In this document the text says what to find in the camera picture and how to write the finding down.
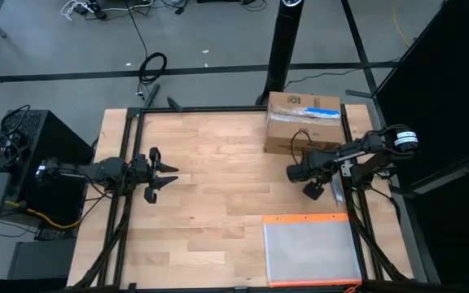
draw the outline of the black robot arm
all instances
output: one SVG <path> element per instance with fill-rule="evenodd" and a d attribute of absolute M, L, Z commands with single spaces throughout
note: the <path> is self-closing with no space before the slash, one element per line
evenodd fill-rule
<path fill-rule="evenodd" d="M 116 191 L 118 195 L 131 195 L 138 184 L 148 183 L 144 198 L 156 203 L 155 190 L 175 181 L 177 176 L 158 177 L 156 172 L 177 172 L 177 168 L 162 164 L 156 147 L 150 149 L 148 163 L 144 154 L 136 155 L 129 164 L 118 157 L 111 157 L 89 165 L 65 164 L 57 159 L 43 160 L 36 171 L 38 181 L 63 178 L 64 180 L 89 181 L 104 187 L 105 192 Z"/>
<path fill-rule="evenodd" d="M 364 164 L 354 164 L 348 170 L 353 186 L 370 183 L 374 173 L 396 160 L 409 159 L 418 147 L 418 139 L 405 125 L 392 125 L 379 131 L 369 131 L 363 138 L 339 146 L 334 150 L 312 150 L 307 152 L 299 164 L 287 167 L 290 181 L 308 181 L 303 189 L 311 199 L 318 199 L 322 185 L 332 179 L 345 161 L 358 156 L 374 154 Z"/>

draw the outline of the concrete floor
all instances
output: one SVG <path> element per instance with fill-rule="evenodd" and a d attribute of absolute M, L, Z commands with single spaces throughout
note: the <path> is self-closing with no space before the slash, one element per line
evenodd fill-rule
<path fill-rule="evenodd" d="M 68 21 L 59 14 L 66 1 L 6 0 L 2 4 L 0 26 L 8 38 L 0 38 L 0 76 L 138 69 L 144 52 L 129 17 L 100 21 L 73 14 L 73 21 Z M 100 2 L 103 8 L 124 6 L 120 0 Z M 148 52 L 166 54 L 168 68 L 266 64 L 279 1 L 267 2 L 263 11 L 249 12 L 238 3 L 197 4 L 190 0 L 181 15 L 175 15 L 173 9 L 158 8 L 152 9 L 148 17 L 135 14 L 135 19 Z M 439 10 L 442 0 L 349 2 L 368 59 L 378 62 L 399 58 L 407 49 L 392 21 L 393 5 L 397 5 L 398 24 L 412 42 Z M 124 14 L 109 11 L 108 17 Z M 292 62 L 359 62 L 340 0 L 306 0 Z M 389 71 L 373 69 L 376 83 L 380 84 Z M 323 71 L 295 70 L 288 78 L 319 72 Z M 167 96 L 183 106 L 252 105 L 263 89 L 265 74 L 161 77 L 158 82 L 162 88 L 154 107 L 166 107 Z M 33 109 L 53 111 L 91 143 L 99 133 L 105 109 L 142 106 L 134 95 L 137 82 L 134 77 L 121 77 L 0 83 L 0 120 L 7 110 L 28 103 Z M 363 71 L 310 79 L 292 84 L 287 91 L 338 95 L 344 103 L 366 103 L 376 117 L 371 100 L 346 96 L 347 89 L 369 92 Z M 11 228 L 4 228 L 2 233 L 18 234 Z M 16 240 L 20 239 L 0 238 L 0 251 L 13 250 Z M 10 256 L 0 253 L 0 278 L 7 275 Z"/>

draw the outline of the wooden tabletop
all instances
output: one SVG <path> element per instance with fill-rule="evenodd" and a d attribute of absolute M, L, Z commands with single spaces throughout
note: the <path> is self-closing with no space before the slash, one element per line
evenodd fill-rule
<path fill-rule="evenodd" d="M 359 138 L 371 129 L 366 105 L 346 107 L 352 134 Z M 119 155 L 125 113 L 106 110 L 96 161 Z M 122 288 L 131 282 L 138 288 L 267 286 L 262 215 L 346 212 L 335 204 L 331 188 L 313 201 L 302 194 L 304 184 L 288 181 L 285 168 L 291 156 L 263 153 L 264 112 L 150 113 L 143 128 L 140 152 L 159 147 L 162 161 L 180 171 L 177 181 L 158 192 L 157 204 L 143 198 L 145 186 L 134 192 Z M 390 195 L 387 182 L 375 179 L 373 186 Z M 99 195 L 90 189 L 87 196 Z M 411 276 L 395 210 L 374 191 L 366 197 L 377 243 Z M 68 285 L 77 282 L 100 253 L 109 204 L 109 199 L 102 200 L 82 222 Z M 107 283 L 115 260 L 113 252 Z M 373 277 L 370 257 L 366 263 Z"/>

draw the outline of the black metal frame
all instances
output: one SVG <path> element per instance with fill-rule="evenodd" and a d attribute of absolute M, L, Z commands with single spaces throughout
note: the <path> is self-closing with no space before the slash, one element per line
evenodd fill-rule
<path fill-rule="evenodd" d="M 267 111 L 267 106 L 246 106 L 246 107 L 188 107 L 184 108 L 183 111 L 181 112 L 265 112 Z M 134 139 L 134 150 L 133 150 L 133 156 L 139 153 L 140 147 L 141 147 L 141 141 L 142 141 L 142 130 L 143 130 L 143 125 L 144 125 L 144 117 L 146 114 L 163 114 L 163 113 L 176 113 L 179 112 L 177 110 L 174 110 L 172 108 L 152 108 L 152 109 L 144 109 L 144 108 L 128 108 L 127 113 L 126 113 L 126 120 L 125 120 L 125 129 L 122 137 L 122 143 L 121 143 L 121 158 L 125 158 L 126 152 L 128 149 L 128 141 L 129 141 L 129 136 L 131 133 L 131 125 L 133 123 L 133 119 L 135 117 L 138 118 L 137 122 L 137 129 L 135 133 L 135 139 Z M 346 119 L 346 113 L 343 114 L 343 125 L 345 128 L 345 133 L 350 134 L 350 129 L 348 128 L 348 121 Z M 344 184 L 344 193 L 345 193 L 345 198 L 347 199 L 347 209 L 350 211 L 350 209 L 354 209 L 353 205 L 353 197 L 352 193 L 348 193 L 351 190 L 350 181 L 348 180 L 343 180 Z M 107 222 L 107 227 L 106 227 L 106 234 L 105 234 L 105 239 L 104 239 L 104 245 L 106 246 L 106 243 L 109 242 L 111 236 L 113 235 L 113 232 L 115 231 L 115 221 L 116 221 L 116 213 L 118 209 L 118 197 L 113 196 L 112 204 L 110 206 L 110 211 L 109 211 L 109 216 L 108 216 L 108 222 Z M 121 238 L 118 243 L 118 250 L 117 250 L 117 258 L 116 258 L 116 264 L 115 264 L 115 271 L 113 274 L 113 286 L 120 286 L 121 284 L 121 277 L 122 277 L 122 269 L 124 267 L 124 260 L 125 260 L 125 248 L 126 248 L 126 242 L 127 242 L 127 230 L 129 226 L 129 215 L 131 213 L 131 205 L 133 201 L 133 196 L 128 196 L 125 199 L 125 205 L 123 207 L 123 215 L 127 215 L 128 221 L 125 223 L 125 229 L 124 233 L 121 235 Z M 368 221 L 365 221 L 364 225 L 366 227 L 366 230 L 369 234 L 373 235 L 374 231 L 371 227 L 371 221 L 370 221 L 370 213 L 368 211 L 368 207 L 366 205 L 366 200 L 363 202 L 361 198 L 358 198 L 359 204 L 362 207 L 362 215 L 364 219 L 368 219 Z M 354 241 L 354 246 L 356 248 L 356 253 L 357 253 L 357 261 L 362 273 L 362 277 L 364 279 L 368 278 L 368 273 L 366 271 L 366 265 L 365 265 L 365 258 L 362 250 L 362 243 L 359 238 L 359 235 L 357 234 L 357 231 L 351 226 L 352 229 L 352 234 L 353 234 L 353 241 Z M 108 261 L 106 260 L 103 267 L 101 268 L 99 272 L 99 278 L 98 278 L 98 286 L 105 286 L 106 284 L 106 276 L 107 276 L 107 267 L 108 267 Z M 381 271 L 381 268 L 375 267 L 375 275 L 378 276 L 379 273 L 376 271 L 379 270 Z M 267 291 L 272 291 L 272 292 L 280 292 L 280 291 L 291 291 L 294 289 L 295 291 L 303 291 L 303 292 L 311 292 L 311 291 L 323 291 L 323 292 L 342 292 L 344 291 L 346 287 L 345 286 L 312 286 L 312 287 L 306 287 L 306 288 L 267 288 L 267 287 L 262 287 L 262 288 L 251 288 L 251 291 L 262 291 L 262 292 L 267 292 Z M 225 292 L 228 291 L 229 289 L 233 288 L 224 288 L 221 289 L 221 291 Z M 210 289 L 210 288 L 204 288 L 204 289 L 192 289 L 193 291 L 202 291 L 202 292 L 214 292 L 215 290 L 220 290 L 220 289 Z M 164 292 L 169 292 L 169 291 L 179 291 L 176 289 L 164 289 L 164 290 L 156 290 L 156 291 L 164 291 Z"/>

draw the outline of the white label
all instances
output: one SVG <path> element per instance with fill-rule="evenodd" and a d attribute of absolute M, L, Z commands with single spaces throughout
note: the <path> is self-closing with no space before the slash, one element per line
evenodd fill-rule
<path fill-rule="evenodd" d="M 405 132 L 397 134 L 397 138 L 406 138 L 406 137 L 415 137 L 416 138 L 417 135 L 415 135 L 415 132 L 412 132 L 412 131 L 405 131 Z"/>
<path fill-rule="evenodd" d="M 394 142 L 394 145 L 397 147 L 398 145 L 405 143 L 405 142 L 419 142 L 419 141 L 415 137 L 399 138 Z"/>
<path fill-rule="evenodd" d="M 341 157 L 341 158 L 339 158 L 339 159 L 336 159 L 336 160 L 334 160 L 334 161 L 335 161 L 335 162 L 340 162 L 340 161 L 342 161 L 342 160 L 352 159 L 352 158 L 354 158 L 354 157 L 357 157 L 357 156 L 360 156 L 360 155 L 364 155 L 364 154 L 365 154 L 364 151 L 360 151 L 360 152 L 357 152 L 357 153 L 355 153 L 355 154 L 346 155 L 346 156 Z"/>

